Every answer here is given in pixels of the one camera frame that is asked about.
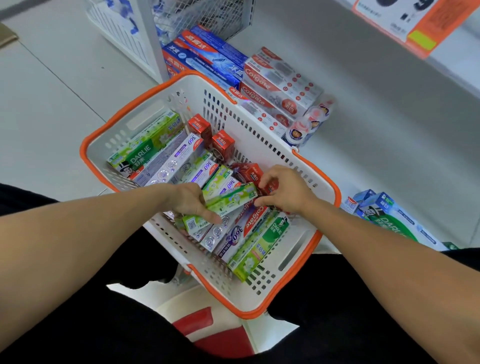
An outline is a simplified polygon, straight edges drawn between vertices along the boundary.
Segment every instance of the price tag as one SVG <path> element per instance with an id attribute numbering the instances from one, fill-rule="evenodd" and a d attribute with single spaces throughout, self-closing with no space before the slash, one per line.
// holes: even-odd
<path id="1" fill-rule="evenodd" d="M 480 0 L 357 0 L 353 12 L 422 58 L 480 6 Z"/>

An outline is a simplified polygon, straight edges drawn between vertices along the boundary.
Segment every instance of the red toothpaste box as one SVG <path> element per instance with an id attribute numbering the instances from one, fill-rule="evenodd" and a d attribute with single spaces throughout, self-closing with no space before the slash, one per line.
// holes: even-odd
<path id="1" fill-rule="evenodd" d="M 212 137 L 212 147 L 216 158 L 228 162 L 233 158 L 235 140 L 225 130 L 220 130 Z"/>
<path id="2" fill-rule="evenodd" d="M 264 173 L 257 163 L 233 163 L 230 168 L 240 182 L 253 182 L 263 195 L 269 195 L 278 188 L 278 181 L 269 182 L 265 188 L 258 187 L 258 183 Z"/>
<path id="3" fill-rule="evenodd" d="M 187 128 L 189 132 L 199 135 L 204 140 L 206 148 L 210 147 L 212 144 L 212 126 L 200 114 L 196 114 L 188 120 Z"/>

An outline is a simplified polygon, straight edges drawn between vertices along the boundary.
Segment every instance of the wire basket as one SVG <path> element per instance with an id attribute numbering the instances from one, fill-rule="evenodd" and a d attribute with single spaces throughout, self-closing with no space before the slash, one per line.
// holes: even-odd
<path id="1" fill-rule="evenodd" d="M 85 138 L 80 155 L 106 186 L 117 192 L 137 187 L 112 169 L 106 159 L 152 122 L 162 108 L 177 111 L 184 121 L 200 113 L 210 121 L 213 132 L 225 129 L 235 139 L 236 161 L 256 162 L 263 170 L 275 164 L 288 166 L 304 178 L 318 197 L 340 205 L 340 190 L 330 178 L 271 134 L 213 81 L 195 71 L 182 72 L 145 92 Z M 256 318 L 267 309 L 322 238 L 313 225 L 294 217 L 281 239 L 242 283 L 223 262 L 181 234 L 163 214 L 153 216 L 144 227 L 210 293 L 244 319 Z"/>

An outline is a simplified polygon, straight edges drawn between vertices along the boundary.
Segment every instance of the black pants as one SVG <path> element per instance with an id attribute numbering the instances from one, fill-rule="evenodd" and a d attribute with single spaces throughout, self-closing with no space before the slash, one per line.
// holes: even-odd
<path id="1" fill-rule="evenodd" d="M 0 215 L 55 202 L 0 184 Z M 480 266 L 476 249 L 447 254 L 475 269 Z M 268 308 L 272 317 L 300 327 L 271 350 L 244 359 L 201 351 L 158 313 L 106 287 L 113 282 L 130 288 L 151 280 L 167 282 L 176 267 L 140 228 L 77 293 L 0 353 L 0 362 L 434 363 L 341 255 L 311 256 Z"/>

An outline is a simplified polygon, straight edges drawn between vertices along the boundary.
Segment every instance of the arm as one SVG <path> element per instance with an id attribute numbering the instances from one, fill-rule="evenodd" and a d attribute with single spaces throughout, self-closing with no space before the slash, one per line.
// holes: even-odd
<path id="1" fill-rule="evenodd" d="M 0 218 L 0 351 L 33 327 L 105 264 L 159 211 L 218 222 L 198 185 L 155 184 Z"/>
<path id="2" fill-rule="evenodd" d="M 293 170 L 275 166 L 273 196 L 256 205 L 298 213 L 322 231 L 393 319 L 439 363 L 480 362 L 480 272 L 318 199 Z"/>

